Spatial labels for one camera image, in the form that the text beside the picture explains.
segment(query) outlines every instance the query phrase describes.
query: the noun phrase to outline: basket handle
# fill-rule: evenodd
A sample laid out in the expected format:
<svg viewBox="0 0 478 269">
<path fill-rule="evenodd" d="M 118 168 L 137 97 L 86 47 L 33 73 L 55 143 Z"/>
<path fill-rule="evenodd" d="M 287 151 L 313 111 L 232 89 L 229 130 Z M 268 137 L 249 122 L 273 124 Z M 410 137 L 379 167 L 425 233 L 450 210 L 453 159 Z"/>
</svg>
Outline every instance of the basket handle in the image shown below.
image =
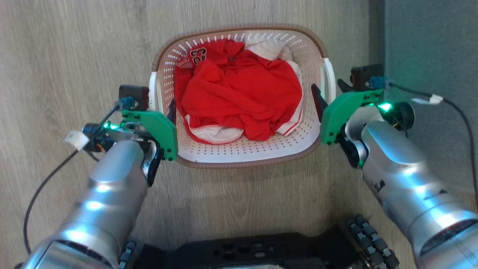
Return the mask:
<svg viewBox="0 0 478 269">
<path fill-rule="evenodd" d="M 163 94 L 161 89 L 156 90 L 156 74 L 157 74 L 157 71 L 151 72 L 150 83 L 149 83 L 150 92 L 148 93 L 148 98 L 149 98 L 148 110 L 152 110 L 152 111 L 156 110 L 156 92 L 158 93 L 160 100 L 162 100 L 161 95 Z M 159 104 L 158 106 L 158 111 L 161 113 L 164 113 L 163 106 L 161 104 Z"/>
<path fill-rule="evenodd" d="M 334 68 L 332 67 L 332 64 L 330 63 L 329 58 L 324 58 L 324 69 L 325 69 L 325 75 L 327 76 L 327 82 L 328 82 L 328 90 L 329 90 L 329 95 L 327 98 L 327 103 L 332 103 L 333 100 L 335 100 L 337 96 L 337 87 L 336 87 L 336 82 L 335 82 L 335 74 L 334 74 Z M 321 77 L 321 89 L 325 89 L 325 78 Z"/>
</svg>

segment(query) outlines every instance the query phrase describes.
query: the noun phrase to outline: laundry basket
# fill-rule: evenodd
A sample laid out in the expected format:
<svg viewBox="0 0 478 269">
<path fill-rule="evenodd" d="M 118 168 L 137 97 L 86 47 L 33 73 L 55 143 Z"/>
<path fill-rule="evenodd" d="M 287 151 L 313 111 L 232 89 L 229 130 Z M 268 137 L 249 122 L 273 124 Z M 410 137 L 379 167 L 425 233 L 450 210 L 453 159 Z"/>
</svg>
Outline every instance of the laundry basket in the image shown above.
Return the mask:
<svg viewBox="0 0 478 269">
<path fill-rule="evenodd" d="M 302 71 L 303 119 L 288 136 L 276 134 L 267 141 L 242 137 L 224 145 L 207 145 L 194 141 L 186 132 L 183 118 L 176 113 L 178 136 L 177 161 L 195 168 L 236 168 L 261 166 L 304 157 L 320 144 L 320 122 L 311 92 L 317 84 L 322 97 L 330 103 L 336 96 L 335 76 L 322 41 L 310 30 L 289 24 L 249 24 L 217 28 L 176 37 L 161 48 L 154 59 L 150 78 L 150 110 L 167 115 L 174 99 L 174 66 L 192 47 L 221 39 L 244 41 L 249 32 L 268 39 L 281 40 L 290 47 L 293 60 Z"/>
</svg>

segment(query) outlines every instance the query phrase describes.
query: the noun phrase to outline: mounting hole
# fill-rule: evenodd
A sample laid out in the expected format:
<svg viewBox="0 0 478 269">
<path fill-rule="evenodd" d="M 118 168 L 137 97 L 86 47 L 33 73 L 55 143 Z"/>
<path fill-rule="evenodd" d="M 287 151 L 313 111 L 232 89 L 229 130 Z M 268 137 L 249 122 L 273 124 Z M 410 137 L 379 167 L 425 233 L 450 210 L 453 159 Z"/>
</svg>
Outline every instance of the mounting hole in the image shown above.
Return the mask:
<svg viewBox="0 0 478 269">
<path fill-rule="evenodd" d="M 264 258 L 265 256 L 266 256 L 266 253 L 263 252 L 263 251 L 259 251 L 259 252 L 254 253 L 254 257 L 256 257 L 256 258 Z"/>
<path fill-rule="evenodd" d="M 239 253 L 245 254 L 245 253 L 249 253 L 249 251 L 250 251 L 250 248 L 246 245 L 238 247 Z"/>
<path fill-rule="evenodd" d="M 232 249 L 234 249 L 234 244 L 233 243 L 224 244 L 224 245 L 222 245 L 222 249 L 223 250 L 232 250 Z"/>
<path fill-rule="evenodd" d="M 264 245 L 264 243 L 262 241 L 254 241 L 252 242 L 252 246 L 255 247 L 255 248 L 259 248 L 259 247 L 262 247 Z"/>
<path fill-rule="evenodd" d="M 228 252 L 222 256 L 223 259 L 225 260 L 234 260 L 236 258 L 236 254 L 232 252 Z"/>
</svg>

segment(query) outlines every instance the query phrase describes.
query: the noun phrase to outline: printed number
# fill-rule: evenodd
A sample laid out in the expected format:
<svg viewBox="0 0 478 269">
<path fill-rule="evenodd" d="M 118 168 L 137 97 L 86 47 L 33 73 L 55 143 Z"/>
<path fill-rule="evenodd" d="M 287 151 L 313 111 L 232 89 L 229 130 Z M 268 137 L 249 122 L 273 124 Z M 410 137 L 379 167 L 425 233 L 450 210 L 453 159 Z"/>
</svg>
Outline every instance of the printed number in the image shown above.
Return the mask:
<svg viewBox="0 0 478 269">
<path fill-rule="evenodd" d="M 206 53 L 207 53 L 206 48 L 202 47 L 199 49 L 191 50 L 189 52 L 189 55 L 193 57 L 193 63 L 195 65 L 198 65 L 200 61 L 206 60 Z"/>
</svg>

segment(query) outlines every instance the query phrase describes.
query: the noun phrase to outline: basket rim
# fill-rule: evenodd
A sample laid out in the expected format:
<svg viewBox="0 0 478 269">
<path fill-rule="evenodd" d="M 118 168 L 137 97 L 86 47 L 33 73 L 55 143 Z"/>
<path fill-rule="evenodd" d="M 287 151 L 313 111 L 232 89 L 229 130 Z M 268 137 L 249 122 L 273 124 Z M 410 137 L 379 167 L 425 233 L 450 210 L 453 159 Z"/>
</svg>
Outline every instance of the basket rim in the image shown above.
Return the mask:
<svg viewBox="0 0 478 269">
<path fill-rule="evenodd" d="M 183 34 L 179 34 L 171 39 L 169 39 L 167 42 L 165 42 L 166 45 L 163 45 L 158 52 L 156 53 L 156 56 L 154 57 L 153 63 L 151 70 L 152 72 L 157 72 L 159 70 L 159 63 L 160 60 L 162 59 L 164 53 L 176 42 L 185 39 L 185 38 L 191 38 L 197 35 L 203 35 L 203 34 L 216 34 L 216 33 L 221 33 L 221 32 L 228 32 L 228 31 L 240 31 L 240 30 L 284 30 L 284 31 L 296 31 L 301 34 L 305 34 L 307 37 L 309 37 L 312 42 L 317 46 L 319 49 L 320 55 L 322 55 L 322 58 L 328 58 L 328 53 L 326 50 L 326 47 L 324 45 L 324 42 L 311 30 L 308 28 L 305 28 L 301 25 L 297 24 L 288 24 L 288 23 L 249 23 L 249 24 L 238 24 L 238 25 L 231 25 L 231 26 L 226 26 L 226 27 L 217 27 L 217 28 L 210 28 L 207 30 L 196 30 L 196 31 L 190 31 L 186 32 Z"/>
<path fill-rule="evenodd" d="M 204 35 L 204 34 L 217 34 L 222 32 L 241 31 L 241 30 L 282 30 L 282 31 L 299 32 L 301 34 L 304 34 L 308 38 L 310 38 L 310 40 L 312 40 L 312 42 L 317 46 L 317 49 L 319 50 L 319 53 L 322 56 L 322 58 L 328 58 L 328 53 L 322 40 L 314 32 L 312 32 L 308 28 L 305 28 L 301 25 L 289 24 L 289 23 L 246 23 L 246 24 L 230 25 L 226 27 L 209 28 L 206 30 L 189 31 L 183 34 L 176 35 L 173 38 L 170 38 L 167 42 L 164 43 L 165 45 L 163 45 L 156 53 L 156 56 L 154 57 L 154 61 L 152 63 L 152 72 L 154 73 L 159 71 L 160 61 L 162 57 L 164 56 L 164 54 L 166 53 L 166 51 L 168 51 L 168 49 L 173 44 L 175 44 L 178 41 L 181 41 L 182 39 L 191 38 L 191 37 Z M 285 163 L 292 160 L 303 158 L 307 155 L 310 155 L 312 152 L 314 152 L 320 146 L 321 143 L 322 143 L 322 140 L 320 139 L 320 136 L 317 136 L 317 139 L 308 148 L 306 148 L 305 150 L 301 152 L 298 152 L 292 155 L 275 157 L 275 158 L 270 158 L 270 159 L 265 159 L 260 161 L 204 163 L 204 162 L 190 161 L 179 155 L 176 161 L 182 165 L 185 165 L 191 168 L 207 168 L 207 169 L 251 168 L 251 167 L 280 164 L 280 163 Z"/>
</svg>

